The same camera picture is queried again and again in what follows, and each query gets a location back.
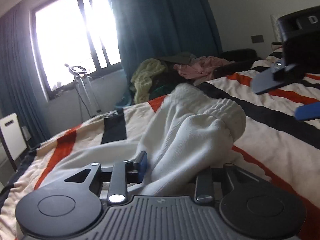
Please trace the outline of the white sweatpants with black stripe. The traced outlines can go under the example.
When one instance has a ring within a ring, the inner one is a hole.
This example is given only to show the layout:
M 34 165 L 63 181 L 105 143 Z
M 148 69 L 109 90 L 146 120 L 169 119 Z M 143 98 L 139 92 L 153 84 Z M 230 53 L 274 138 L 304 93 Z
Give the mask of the white sweatpants with black stripe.
M 229 99 L 212 99 L 187 84 L 178 85 L 157 110 L 149 103 L 123 111 L 126 138 L 72 153 L 42 182 L 46 186 L 90 163 L 110 167 L 118 161 L 148 155 L 141 184 L 130 184 L 129 195 L 163 196 L 184 187 L 198 172 L 220 165 L 243 135 L 246 115 Z

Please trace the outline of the pile of clothes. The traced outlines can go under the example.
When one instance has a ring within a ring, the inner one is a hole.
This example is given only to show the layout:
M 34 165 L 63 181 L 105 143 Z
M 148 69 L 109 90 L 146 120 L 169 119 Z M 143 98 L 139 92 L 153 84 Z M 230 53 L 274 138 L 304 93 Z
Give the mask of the pile of clothes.
M 131 77 L 133 103 L 147 102 L 162 93 L 170 93 L 179 83 L 198 85 L 211 80 L 214 70 L 233 63 L 215 56 L 196 57 L 188 52 L 146 59 Z

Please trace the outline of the white quilted headboard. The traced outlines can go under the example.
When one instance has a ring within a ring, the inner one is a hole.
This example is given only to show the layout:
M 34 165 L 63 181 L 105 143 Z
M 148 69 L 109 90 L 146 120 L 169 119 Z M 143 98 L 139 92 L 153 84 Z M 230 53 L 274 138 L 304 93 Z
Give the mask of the white quilted headboard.
M 280 29 L 278 27 L 278 18 L 280 18 L 280 16 L 272 14 L 270 15 L 270 18 L 271 18 L 271 24 L 272 24 L 275 41 L 281 42 L 281 34 L 280 34 Z

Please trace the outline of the black sofa chair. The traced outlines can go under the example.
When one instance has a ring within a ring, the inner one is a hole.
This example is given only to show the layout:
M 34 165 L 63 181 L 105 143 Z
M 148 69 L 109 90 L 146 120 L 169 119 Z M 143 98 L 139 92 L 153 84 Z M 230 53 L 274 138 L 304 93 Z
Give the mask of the black sofa chair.
M 247 71 L 252 67 L 255 61 L 261 59 L 254 49 L 248 48 L 225 51 L 219 55 L 219 58 L 225 59 L 231 63 L 214 70 L 213 77 L 215 79 L 232 75 L 237 72 Z

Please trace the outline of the striped orange black white blanket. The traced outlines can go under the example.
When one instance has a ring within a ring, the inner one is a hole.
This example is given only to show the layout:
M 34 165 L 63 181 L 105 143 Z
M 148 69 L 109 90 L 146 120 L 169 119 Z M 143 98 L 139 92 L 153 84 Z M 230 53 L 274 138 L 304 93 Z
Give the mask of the striped orange black white blanket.
M 245 72 L 200 84 L 208 96 L 229 98 L 246 115 L 246 129 L 222 161 L 265 175 L 272 183 L 302 199 L 307 216 L 301 239 L 319 239 L 319 121 L 299 122 L 295 109 L 319 101 L 319 75 L 263 95 L 249 84 L 280 58 L 281 48 L 253 64 Z M 1 193 L 1 239 L 15 239 L 15 207 L 27 193 L 48 181 L 55 171 L 95 159 L 95 148 L 117 141 L 137 141 L 154 119 L 164 97 L 111 111 L 89 119 L 43 142 L 22 161 L 17 173 Z

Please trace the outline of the white black chair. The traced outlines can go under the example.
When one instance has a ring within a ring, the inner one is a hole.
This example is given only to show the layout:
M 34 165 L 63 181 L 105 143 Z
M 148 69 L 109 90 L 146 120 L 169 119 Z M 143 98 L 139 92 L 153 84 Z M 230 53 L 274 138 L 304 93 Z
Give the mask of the white black chair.
M 1 143 L 6 155 L 16 171 L 16 160 L 29 148 L 16 113 L 1 118 Z

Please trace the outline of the right teal curtain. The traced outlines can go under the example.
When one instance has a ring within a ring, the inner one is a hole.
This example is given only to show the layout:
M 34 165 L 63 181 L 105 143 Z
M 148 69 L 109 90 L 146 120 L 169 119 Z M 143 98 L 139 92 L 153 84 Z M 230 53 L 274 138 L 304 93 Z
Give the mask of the right teal curtain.
M 190 52 L 218 56 L 222 44 L 208 0 L 108 0 L 116 21 L 126 88 L 117 107 L 133 101 L 131 77 L 141 62 Z

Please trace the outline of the teal curtain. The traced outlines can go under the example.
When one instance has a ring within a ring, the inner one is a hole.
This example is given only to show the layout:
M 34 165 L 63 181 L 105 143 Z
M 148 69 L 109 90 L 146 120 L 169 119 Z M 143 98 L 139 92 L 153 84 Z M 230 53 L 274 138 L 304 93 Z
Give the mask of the teal curtain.
M 218 56 L 222 44 L 208 0 L 108 0 L 116 21 L 126 88 L 117 107 L 133 101 L 131 77 L 141 62 L 190 52 Z
M 50 135 L 31 83 L 28 55 L 23 12 L 16 5 L 1 16 L 1 113 L 16 113 L 35 147 Z

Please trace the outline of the left teal curtain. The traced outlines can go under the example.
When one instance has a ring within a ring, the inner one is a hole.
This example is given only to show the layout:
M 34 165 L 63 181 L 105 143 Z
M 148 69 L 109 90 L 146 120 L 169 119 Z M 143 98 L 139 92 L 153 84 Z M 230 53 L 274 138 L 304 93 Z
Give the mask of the left teal curtain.
M 16 5 L 1 16 L 1 113 L 16 113 L 35 147 L 50 135 L 31 83 L 28 55 L 23 12 Z

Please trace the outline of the grey wall socket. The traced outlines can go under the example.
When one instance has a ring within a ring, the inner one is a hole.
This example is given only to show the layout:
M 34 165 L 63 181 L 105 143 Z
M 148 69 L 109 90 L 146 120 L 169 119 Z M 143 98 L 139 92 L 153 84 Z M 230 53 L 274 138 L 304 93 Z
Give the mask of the grey wall socket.
M 263 35 L 253 35 L 251 36 L 252 43 L 264 43 Z

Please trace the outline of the window with dark frame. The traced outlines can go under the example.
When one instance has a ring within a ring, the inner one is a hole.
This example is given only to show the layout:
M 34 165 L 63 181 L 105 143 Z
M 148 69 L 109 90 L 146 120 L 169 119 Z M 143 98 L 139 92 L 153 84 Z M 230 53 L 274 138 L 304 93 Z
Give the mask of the window with dark frame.
M 121 62 L 116 22 L 108 0 L 49 0 L 31 12 L 33 45 L 50 99 L 74 87 L 68 66 L 95 78 Z

